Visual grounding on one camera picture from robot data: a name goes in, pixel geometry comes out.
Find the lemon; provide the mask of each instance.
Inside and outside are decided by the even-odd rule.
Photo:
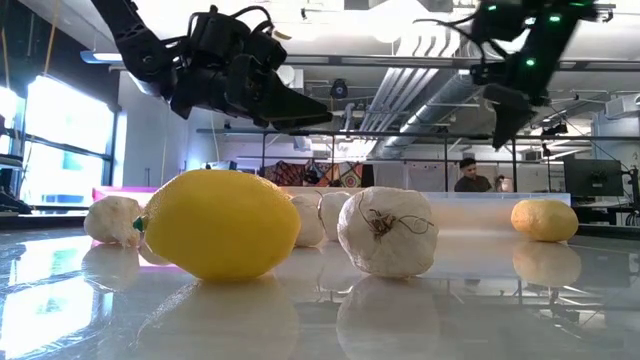
[[[567,241],[578,231],[578,217],[573,209],[553,199],[520,201],[511,212],[511,224],[536,241]]]
[[[276,185],[224,170],[177,176],[142,218],[155,254],[208,281],[263,275],[289,256],[300,230],[295,206]]]

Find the desk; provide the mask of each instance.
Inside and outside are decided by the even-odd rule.
[[[628,203],[618,203],[611,201],[599,201],[591,204],[572,206],[578,215],[581,224],[594,222],[606,222],[609,225],[618,225],[618,214],[631,214],[634,209]]]

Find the ceiling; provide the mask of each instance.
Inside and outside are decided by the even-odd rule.
[[[51,21],[56,0],[20,0],[43,18]],[[104,21],[90,0],[59,0],[60,29],[90,49],[99,52],[115,52],[115,46]],[[343,54],[343,55],[391,55],[397,51],[400,41],[385,39],[397,28],[411,23],[415,18],[437,16],[429,13],[418,0],[387,0],[367,11],[344,11],[345,0],[222,0],[216,1],[222,13],[233,13],[247,5],[262,5],[272,13],[276,28],[283,30],[293,38],[282,41],[289,54]],[[472,3],[473,0],[461,0]],[[640,30],[640,2],[637,0],[599,1],[614,3],[617,8],[614,19],[607,23],[581,23],[564,58],[640,60],[640,42],[635,35]],[[183,35],[189,16],[196,11],[206,11],[209,0],[181,0],[158,3],[156,0],[136,0],[139,14],[147,26],[161,38]],[[300,8],[306,7],[307,20],[300,16]],[[472,10],[458,9],[459,14]],[[242,19],[249,25],[261,21],[260,13],[247,15]],[[309,35],[306,26],[315,26]],[[513,46],[519,46],[518,40]],[[315,87],[314,95],[324,97],[327,84],[334,79],[346,79],[354,88],[358,97],[372,97],[382,82],[387,69],[356,68],[332,66],[307,66],[304,79],[307,87]],[[636,73],[568,73],[554,75],[549,89],[556,99],[570,98],[571,90],[581,91],[583,98],[592,98],[601,94],[595,90],[640,92],[640,74]],[[556,110],[579,105],[566,101],[556,105]],[[550,109],[541,109],[540,117],[553,113]],[[456,122],[452,123],[452,132],[487,132],[493,126],[493,113],[482,101],[478,108],[465,108],[457,112]]]

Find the person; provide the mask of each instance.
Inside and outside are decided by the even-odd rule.
[[[466,158],[460,161],[460,170],[464,176],[456,183],[455,192],[487,192],[491,190],[489,180],[476,174],[475,159]]]

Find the window frame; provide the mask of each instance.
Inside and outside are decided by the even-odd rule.
[[[83,92],[82,90],[75,88],[63,81],[60,81],[59,79],[52,77],[50,75],[46,75],[47,78],[54,80],[56,82],[59,82],[61,85],[63,86],[68,86],[70,88],[72,88],[74,91],[77,91],[78,93],[87,96],[91,99],[94,99],[96,101],[105,103],[102,100],[96,99],[95,97],[88,95],[87,93]],[[28,106],[28,102],[29,102],[29,95],[27,93],[27,97],[26,98],[21,98],[18,97],[18,104],[19,104],[19,110],[16,112],[16,116],[13,119],[13,127],[12,128],[8,128],[8,130],[13,130],[13,131],[8,131],[4,136],[8,136],[10,139],[9,142],[9,154],[16,154],[19,151],[21,151],[21,149],[25,149],[26,150],[26,143],[27,141],[32,142],[34,144],[41,144],[47,147],[51,147],[51,148],[55,148],[58,150],[62,150],[62,151],[66,151],[69,153],[73,153],[73,154],[79,154],[79,155],[84,155],[84,156],[89,156],[89,157],[95,157],[95,158],[100,158],[103,161],[103,170],[102,170],[102,181],[101,181],[101,185],[102,186],[111,186],[113,184],[113,173],[114,173],[114,164],[115,164],[115,160],[114,160],[114,154],[115,154],[115,137],[116,137],[116,128],[118,126],[118,117],[120,115],[120,113],[122,112],[122,110],[119,108],[119,106],[113,106],[113,104],[108,104],[105,103],[107,105],[107,107],[111,110],[111,112],[113,113],[113,118],[112,118],[112,126],[110,127],[111,129],[111,134],[108,137],[108,141],[106,144],[106,147],[104,149],[104,153],[98,153],[98,152],[94,152],[88,149],[84,149],[82,147],[78,147],[78,146],[74,146],[74,145],[69,145],[66,143],[58,143],[58,142],[54,142],[54,141],[50,141],[46,138],[40,137],[40,136],[36,136],[33,134],[29,134],[29,133],[25,133],[26,130],[26,122],[28,121],[27,118],[27,106]],[[15,131],[15,127],[16,125],[18,125],[18,127],[20,128],[19,130],[17,130],[17,132],[20,133],[20,145],[19,147],[17,146],[18,144],[16,143],[16,131]],[[23,175],[24,175],[24,162],[25,162],[25,157],[27,156],[26,153],[22,154],[22,161],[23,161],[23,167],[22,169],[18,169],[17,171],[14,172],[14,179],[12,181],[12,185],[14,186],[14,189],[16,189],[16,193],[20,194],[20,190],[22,188],[22,179],[23,179]],[[43,207],[56,207],[59,208],[60,206],[47,206],[47,205],[40,205],[38,206],[38,208],[43,208]]]

